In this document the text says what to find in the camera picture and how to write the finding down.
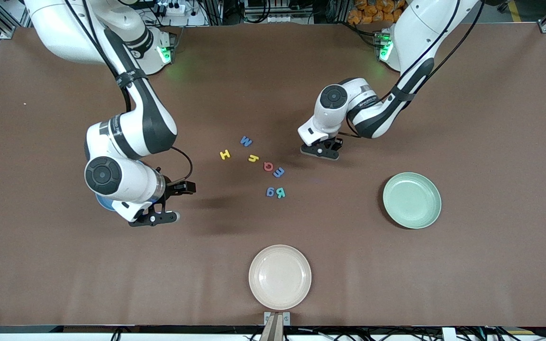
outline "brown table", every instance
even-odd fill
[[[198,192],[169,201],[179,223],[130,228],[82,177],[85,130],[124,108],[108,69],[57,58],[33,30],[2,41],[0,324],[260,323],[247,271],[282,243],[313,272],[294,324],[545,325],[546,35],[477,25],[387,134],[347,138],[338,162],[300,154],[295,130],[319,91],[350,76],[379,94],[397,79],[342,26],[185,30],[176,63],[150,79]],[[188,170],[174,151],[146,161]],[[405,171],[442,194],[427,229],[381,208]]]

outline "plate rim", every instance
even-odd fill
[[[296,252],[300,257],[302,257],[302,259],[304,259],[305,263],[306,263],[306,272],[307,272],[307,276],[306,276],[306,286],[305,286],[305,292],[303,294],[301,294],[300,296],[300,299],[297,300],[297,302],[295,304],[292,304],[292,305],[279,305],[279,306],[273,306],[273,305],[267,305],[265,304],[265,302],[262,302],[262,300],[260,300],[260,298],[258,298],[258,296],[254,293],[254,287],[256,286],[256,283],[254,283],[254,281],[252,281],[252,274],[256,271],[255,267],[255,261],[256,259],[258,259],[262,254],[264,254],[265,252],[270,252],[271,249],[274,249],[274,248],[286,248],[286,249],[290,249],[291,251],[293,252]],[[309,291],[310,291],[310,286],[311,286],[311,283],[312,283],[312,271],[311,271],[311,268],[310,268],[310,263],[309,263],[309,260],[307,259],[307,257],[305,257],[305,255],[299,251],[297,248],[293,247],[293,246],[289,246],[289,245],[286,245],[286,244],[275,244],[275,245],[271,245],[271,246],[267,246],[266,248],[260,250],[260,252],[258,252],[258,254],[256,254],[256,256],[254,256],[254,258],[252,259],[252,263],[250,263],[250,269],[247,273],[247,280],[248,280],[248,284],[250,286],[250,291],[252,292],[252,295],[254,296],[254,298],[256,298],[256,300],[266,306],[267,308],[269,309],[275,309],[275,310],[288,310],[288,309],[292,309],[294,308],[295,306],[301,304],[301,302],[303,302],[303,300],[305,300],[305,298],[307,297],[307,295],[309,294]]]
[[[385,194],[388,193],[388,191],[390,190],[390,185],[392,184],[393,180],[396,179],[397,177],[400,177],[401,175],[416,175],[417,178],[419,179],[424,179],[425,181],[429,182],[431,184],[431,186],[433,186],[433,189],[435,189],[435,192],[433,193],[434,196],[437,196],[437,198],[439,198],[439,210],[437,210],[436,212],[436,215],[435,217],[431,220],[430,223],[428,223],[427,225],[425,226],[419,226],[419,227],[411,227],[411,226],[406,226],[400,222],[397,221],[397,219],[389,212],[389,209],[388,209],[388,205],[387,205],[387,201],[385,200]],[[418,229],[424,229],[425,227],[429,227],[431,226],[433,223],[437,222],[437,219],[439,218],[440,214],[442,213],[442,195],[440,194],[439,192],[439,189],[437,188],[437,186],[433,183],[433,181],[431,181],[431,179],[425,177],[425,175],[422,175],[420,173],[415,173],[415,172],[401,172],[401,173],[397,173],[396,175],[393,175],[392,177],[390,177],[390,179],[388,179],[388,181],[386,182],[385,184],[385,187],[383,188],[383,205],[385,207],[385,211],[387,212],[387,214],[391,217],[391,219],[393,219],[394,222],[400,224],[401,226],[405,227],[405,228],[408,228],[408,229],[413,229],[413,230],[418,230]]]

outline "white plate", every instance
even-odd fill
[[[309,293],[310,281],[309,262],[292,246],[269,246],[260,251],[250,265],[252,294],[273,310],[297,306]]]

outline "green plate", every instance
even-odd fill
[[[435,185],[416,173],[399,173],[389,179],[383,203],[391,218],[401,226],[422,229],[433,224],[442,212],[442,197]]]

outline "round black joint cover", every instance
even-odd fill
[[[347,102],[347,91],[340,85],[327,86],[321,92],[319,102],[324,108],[338,109]]]
[[[85,168],[85,182],[95,192],[108,196],[119,188],[121,168],[110,157],[95,158]]]

